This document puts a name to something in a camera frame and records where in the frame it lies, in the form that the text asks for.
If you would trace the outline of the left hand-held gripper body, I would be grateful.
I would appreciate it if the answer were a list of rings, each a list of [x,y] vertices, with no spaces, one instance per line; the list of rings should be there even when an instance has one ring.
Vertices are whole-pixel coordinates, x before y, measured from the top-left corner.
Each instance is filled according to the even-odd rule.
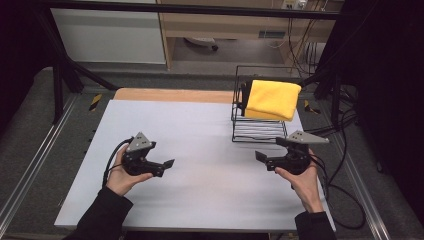
[[[151,141],[139,132],[128,145],[123,157],[122,166],[124,170],[132,176],[151,173],[153,176],[162,176],[164,167],[162,164],[150,162],[146,156],[153,149]]]

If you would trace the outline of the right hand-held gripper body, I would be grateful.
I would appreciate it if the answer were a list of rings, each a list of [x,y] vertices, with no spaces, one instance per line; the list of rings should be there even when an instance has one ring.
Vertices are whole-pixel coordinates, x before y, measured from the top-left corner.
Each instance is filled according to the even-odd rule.
[[[303,173],[312,161],[309,154],[310,144],[327,144],[328,138],[319,137],[303,131],[295,131],[284,137],[289,145],[287,154],[282,157],[267,157],[265,166],[268,171],[274,171],[276,167],[283,168],[293,175]]]

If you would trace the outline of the black wire rack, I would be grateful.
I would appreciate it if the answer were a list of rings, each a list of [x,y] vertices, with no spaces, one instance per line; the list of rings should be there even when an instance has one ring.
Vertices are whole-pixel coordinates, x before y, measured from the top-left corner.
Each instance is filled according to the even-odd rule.
[[[235,71],[232,99],[232,141],[247,143],[274,143],[276,137],[286,137],[287,122],[251,119],[243,115],[247,106],[247,85],[252,80],[274,80],[299,83],[299,70],[286,66],[238,65]]]

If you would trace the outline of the yellow cloth with black backing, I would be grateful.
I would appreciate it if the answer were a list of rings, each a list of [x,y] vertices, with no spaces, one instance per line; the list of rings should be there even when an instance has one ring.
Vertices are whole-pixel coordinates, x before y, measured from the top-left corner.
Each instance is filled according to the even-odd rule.
[[[242,115],[252,119],[291,121],[301,87],[271,80],[250,80],[241,85]]]

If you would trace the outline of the person's left hand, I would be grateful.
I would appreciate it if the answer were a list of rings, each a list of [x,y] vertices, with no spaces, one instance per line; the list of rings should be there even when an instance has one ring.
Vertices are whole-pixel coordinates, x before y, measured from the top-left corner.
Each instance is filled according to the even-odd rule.
[[[126,195],[136,184],[149,180],[153,177],[151,173],[137,176],[129,175],[122,167],[122,157],[128,145],[125,144],[116,154],[115,162],[109,172],[106,186],[119,196]]]

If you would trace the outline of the person's right hand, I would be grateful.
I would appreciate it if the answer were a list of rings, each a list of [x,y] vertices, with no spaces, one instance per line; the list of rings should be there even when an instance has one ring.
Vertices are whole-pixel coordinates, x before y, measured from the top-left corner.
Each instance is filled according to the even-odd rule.
[[[306,170],[299,175],[293,175],[280,167],[275,168],[275,173],[292,185],[303,207],[308,213],[319,213],[324,211],[318,190],[318,169],[313,161],[311,161]]]

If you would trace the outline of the yellow and black floor tape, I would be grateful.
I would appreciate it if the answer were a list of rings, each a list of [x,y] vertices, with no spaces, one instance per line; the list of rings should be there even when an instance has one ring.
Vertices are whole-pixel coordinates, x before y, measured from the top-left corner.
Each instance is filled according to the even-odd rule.
[[[93,100],[92,100],[92,102],[89,106],[89,111],[95,111],[95,109],[96,109],[98,103],[100,102],[101,98],[102,98],[102,94],[96,94],[94,96],[94,98],[93,98]]]
[[[310,103],[308,100],[304,100],[304,110],[306,112],[312,112],[314,114],[321,114],[321,111],[319,109],[314,109],[310,106]]]

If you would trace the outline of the white table cover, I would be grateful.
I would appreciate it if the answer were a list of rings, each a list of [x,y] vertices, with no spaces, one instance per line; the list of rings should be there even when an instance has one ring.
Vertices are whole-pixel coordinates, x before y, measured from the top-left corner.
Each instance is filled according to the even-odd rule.
[[[150,231],[283,232],[304,208],[256,152],[275,144],[236,143],[228,104],[112,100],[55,221],[73,229],[102,185],[115,147],[138,132],[156,143],[147,158],[172,160],[161,177],[136,185],[124,226]]]

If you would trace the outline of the black metal stand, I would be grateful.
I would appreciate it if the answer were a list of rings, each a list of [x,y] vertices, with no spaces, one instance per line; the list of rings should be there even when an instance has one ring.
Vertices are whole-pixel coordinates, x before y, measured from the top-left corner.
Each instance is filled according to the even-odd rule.
[[[317,83],[317,87],[312,93],[312,96],[315,100],[325,100],[330,98],[330,123],[336,130],[340,129],[339,106],[341,100],[341,78],[334,71],[330,69],[318,70],[305,79],[301,79],[301,75],[298,74],[297,77],[284,78],[284,81],[298,84],[302,88],[306,88],[313,83]]]
[[[53,56],[53,89],[55,100],[55,115],[53,123],[56,124],[64,114],[63,84],[66,84],[71,93],[81,93],[84,85],[79,75],[91,79],[108,90],[118,90],[119,87],[95,75],[68,55],[52,13],[46,7],[33,11],[37,22],[40,24],[44,35],[47,37],[48,48]]]

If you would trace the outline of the white cabinet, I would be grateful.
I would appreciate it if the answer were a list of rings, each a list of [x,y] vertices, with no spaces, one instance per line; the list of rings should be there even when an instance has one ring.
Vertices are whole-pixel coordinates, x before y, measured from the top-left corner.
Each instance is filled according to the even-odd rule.
[[[68,55],[79,62],[164,64],[154,13],[53,9]]]

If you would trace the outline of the office chair base with caster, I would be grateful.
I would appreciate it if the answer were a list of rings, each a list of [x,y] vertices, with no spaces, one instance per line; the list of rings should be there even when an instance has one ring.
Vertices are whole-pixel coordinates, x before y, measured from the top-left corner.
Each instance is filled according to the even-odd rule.
[[[217,51],[219,47],[216,45],[216,42],[213,38],[191,38],[187,37],[186,41],[204,47],[209,47],[212,51]]]

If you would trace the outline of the light wooden desk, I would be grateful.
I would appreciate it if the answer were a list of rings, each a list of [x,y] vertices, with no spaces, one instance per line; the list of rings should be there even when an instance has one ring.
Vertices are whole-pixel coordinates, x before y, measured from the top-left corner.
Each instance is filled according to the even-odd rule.
[[[282,9],[283,0],[156,0],[159,4],[212,5]],[[339,12],[344,0],[308,0],[302,11]],[[309,43],[325,43],[333,20],[279,19],[226,15],[161,13],[165,61],[172,66],[178,38],[263,39],[277,43],[284,64],[295,66]]]

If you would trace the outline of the white power strip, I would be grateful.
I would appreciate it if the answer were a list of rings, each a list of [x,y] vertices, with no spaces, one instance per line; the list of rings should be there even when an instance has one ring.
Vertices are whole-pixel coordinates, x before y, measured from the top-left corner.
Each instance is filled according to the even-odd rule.
[[[283,0],[281,8],[286,10],[302,10],[308,0]]]

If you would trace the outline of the black metal crossbar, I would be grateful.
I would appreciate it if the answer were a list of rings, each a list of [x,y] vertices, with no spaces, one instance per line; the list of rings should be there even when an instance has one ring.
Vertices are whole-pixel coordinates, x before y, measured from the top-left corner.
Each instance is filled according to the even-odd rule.
[[[121,12],[148,12],[172,14],[197,14],[197,15],[226,15],[226,16],[252,16],[270,18],[295,18],[337,20],[342,17],[338,12],[278,10],[246,7],[178,5],[178,4],[150,4],[150,3],[125,3],[82,0],[35,0],[38,4],[56,9],[78,9],[97,11]]]

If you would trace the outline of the aluminium floor rail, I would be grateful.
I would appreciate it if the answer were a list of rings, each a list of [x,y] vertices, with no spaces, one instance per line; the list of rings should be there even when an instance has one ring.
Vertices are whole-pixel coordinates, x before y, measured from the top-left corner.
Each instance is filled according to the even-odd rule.
[[[343,160],[342,166],[351,183],[357,200],[363,207],[364,215],[373,238],[375,240],[391,240],[391,236],[378,212],[371,194],[348,152],[347,136],[343,129],[340,129],[339,132],[334,134],[333,142],[341,154]]]
[[[49,129],[49,132],[43,139],[43,142],[39,146],[35,155],[32,157],[29,166],[26,168],[17,186],[14,188],[12,194],[6,201],[5,205],[0,210],[0,235],[7,230],[9,224],[14,218],[17,210],[23,202],[27,192],[29,191],[29,188],[34,182],[34,179],[36,178],[38,172],[44,164],[45,159],[47,158],[52,147],[54,146],[56,139],[60,135],[65,124],[67,123],[67,120],[78,99],[79,94],[72,94],[67,99],[64,106],[63,115],[59,118],[58,122],[53,124],[52,127]]]

